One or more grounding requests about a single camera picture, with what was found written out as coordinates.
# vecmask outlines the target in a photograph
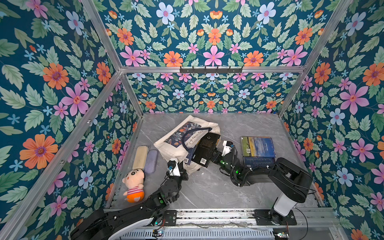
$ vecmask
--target floral wallpaper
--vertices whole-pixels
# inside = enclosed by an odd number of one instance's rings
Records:
[[[337,3],[111,0],[96,7],[126,66],[298,66]]]
[[[353,240],[382,239],[382,0],[354,1],[284,114],[324,203]]]
[[[2,1],[0,28],[1,228],[114,69],[79,1]],[[19,239],[66,238],[108,198],[136,122],[122,91],[119,83]]]

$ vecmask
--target green leaf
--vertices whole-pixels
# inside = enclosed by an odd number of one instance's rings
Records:
[[[25,122],[25,131],[28,131],[31,128],[37,127],[44,120],[44,114],[39,110],[31,110],[30,113],[27,113],[27,117],[24,119]]]
[[[9,80],[10,84],[14,84],[19,90],[22,89],[24,79],[22,78],[23,75],[17,67],[12,65],[3,65],[2,73],[5,75],[5,78]]]

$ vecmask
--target orange flower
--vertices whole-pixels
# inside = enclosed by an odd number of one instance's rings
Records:
[[[113,183],[111,183],[107,189],[107,192],[106,192],[107,195],[105,195],[105,201],[108,201],[108,198],[109,198],[109,195],[111,194],[112,188],[113,188]]]
[[[109,13],[109,15],[110,15],[113,19],[118,18],[118,14],[117,14],[116,12],[114,12],[114,11],[109,11],[108,13]]]
[[[174,51],[169,51],[164,55],[164,63],[167,64],[167,67],[181,67],[181,63],[183,59],[180,58],[179,53],[175,53]]]
[[[48,136],[45,139],[44,134],[36,134],[35,140],[28,138],[23,143],[23,147],[27,149],[20,151],[20,159],[28,159],[24,165],[29,169],[34,168],[36,164],[37,169],[45,168],[47,166],[47,161],[51,162],[55,156],[53,153],[58,150],[58,146],[57,144],[53,144],[54,142],[55,140],[51,136]]]
[[[295,40],[297,45],[303,45],[304,43],[308,42],[310,40],[310,37],[312,37],[313,32],[312,28],[304,28],[302,31],[300,31]]]
[[[145,103],[145,106],[146,106],[147,108],[149,108],[149,109],[155,109],[155,108],[156,108],[156,104],[155,104],[154,102],[152,102],[152,101],[147,101],[147,102]]]
[[[209,15],[211,16],[212,19],[220,19],[223,16],[223,12],[222,11],[211,11],[209,13]]]
[[[320,195],[321,199],[324,200],[323,189],[321,187],[319,187],[319,184],[317,182],[314,183],[314,185],[316,186],[317,191],[319,192],[319,195]]]
[[[197,35],[203,36],[204,35],[204,30],[200,29],[197,31]]]
[[[118,154],[120,151],[120,147],[121,147],[121,141],[120,141],[120,139],[116,138],[112,144],[112,152],[114,154]]]
[[[272,100],[266,104],[266,107],[269,109],[272,109],[272,108],[276,107],[276,105],[277,105],[277,102]]]
[[[221,33],[219,33],[217,28],[214,28],[211,30],[211,32],[208,34],[209,42],[212,43],[212,45],[216,45],[220,42]]]
[[[351,238],[353,240],[368,240],[367,235],[363,235],[359,229],[352,229]]]
[[[328,81],[328,75],[331,74],[331,69],[329,68],[330,66],[331,65],[329,63],[322,63],[317,67],[314,74],[316,83],[322,85],[324,82]]]
[[[98,63],[96,68],[96,73],[99,75],[100,82],[103,82],[103,84],[107,84],[109,82],[109,79],[111,78],[111,73],[109,72],[109,67],[105,65],[104,62]]]
[[[118,38],[119,41],[124,43],[125,45],[132,45],[135,39],[132,36],[132,33],[130,31],[127,31],[126,28],[118,29]]]
[[[43,72],[45,73],[45,75],[43,75],[44,81],[48,82],[48,86],[51,88],[56,87],[57,90],[60,90],[67,86],[66,83],[70,81],[67,77],[67,70],[63,69],[63,66],[60,64],[56,65],[54,63],[50,63],[49,68],[45,67]]]
[[[306,138],[304,140],[304,144],[303,144],[303,147],[305,148],[305,150],[307,150],[308,152],[311,151],[313,149],[313,142],[312,142],[312,139],[309,139],[309,138]]]
[[[136,131],[136,129],[137,129],[137,122],[135,122],[135,123],[133,124],[133,128],[132,128],[132,131],[133,131],[133,132],[135,132],[135,131]]]
[[[210,108],[210,109],[214,108],[215,107],[215,102],[214,101],[209,101],[207,103],[207,107]]]
[[[257,67],[260,66],[260,63],[264,61],[262,58],[264,55],[259,53],[259,51],[254,51],[253,53],[248,53],[247,57],[244,58],[244,66],[246,67]]]
[[[233,30],[228,28],[227,31],[225,32],[225,34],[227,36],[232,36],[233,35]]]
[[[289,132],[289,125],[288,125],[288,123],[284,122],[284,126],[287,129],[287,131]]]
[[[317,11],[315,14],[314,14],[314,18],[318,19],[319,17],[321,17],[323,15],[323,10],[319,10]]]
[[[378,148],[379,150],[382,150],[382,151],[380,152],[380,156],[384,159],[384,142],[378,142],[378,143],[377,143],[377,148]]]
[[[369,66],[369,69],[365,70],[364,77],[362,78],[363,82],[366,82],[368,86],[372,84],[377,86],[380,84],[380,81],[384,81],[384,63],[372,64]]]

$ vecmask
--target electrical wire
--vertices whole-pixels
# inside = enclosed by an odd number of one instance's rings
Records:
[[[298,208],[295,208],[295,209],[297,209],[297,210],[299,210],[301,212],[301,214],[305,218],[305,222],[307,223],[307,231],[305,232],[305,235],[302,238],[299,239],[299,240],[303,240],[307,236],[307,234],[308,234],[308,221],[307,221],[307,217],[304,215],[304,213],[300,209],[298,209]]]

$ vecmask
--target aluminum frame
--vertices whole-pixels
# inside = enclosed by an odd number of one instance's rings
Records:
[[[289,91],[287,97],[284,99],[284,103],[277,113],[280,117],[283,116],[283,114],[285,113],[289,104],[291,104],[291,102],[292,102],[294,96],[296,95],[297,91],[299,90],[302,82],[308,76],[308,73],[310,72],[312,66],[315,64],[321,51],[323,50],[323,48],[327,44],[333,31],[336,29],[337,25],[341,21],[342,17],[346,13],[349,5],[351,5],[352,2],[353,2],[353,0],[340,0],[339,1],[335,11],[332,13],[331,17],[328,20],[327,25],[324,28],[324,32],[320,36],[318,42],[316,43],[316,45],[313,48],[313,50],[311,51],[307,61],[305,62],[304,72],[302,74],[300,74],[299,77],[296,79],[296,81],[293,84],[291,90]]]
[[[110,92],[115,88],[116,84],[120,80],[120,77],[120,72],[115,73],[107,85],[105,85],[94,103],[84,114],[79,124],[74,128],[62,147],[56,153],[55,157],[51,160],[35,184],[28,191],[18,209],[15,211],[9,221],[3,226],[0,231],[0,239],[16,239],[18,233],[21,231],[21,228],[29,220],[30,216],[39,205],[40,200],[48,191],[50,184],[47,184],[47,182],[54,182],[64,164],[67,162],[67,159],[75,149],[76,144],[81,141],[81,138],[84,136],[84,133],[89,127],[89,123],[96,117]]]

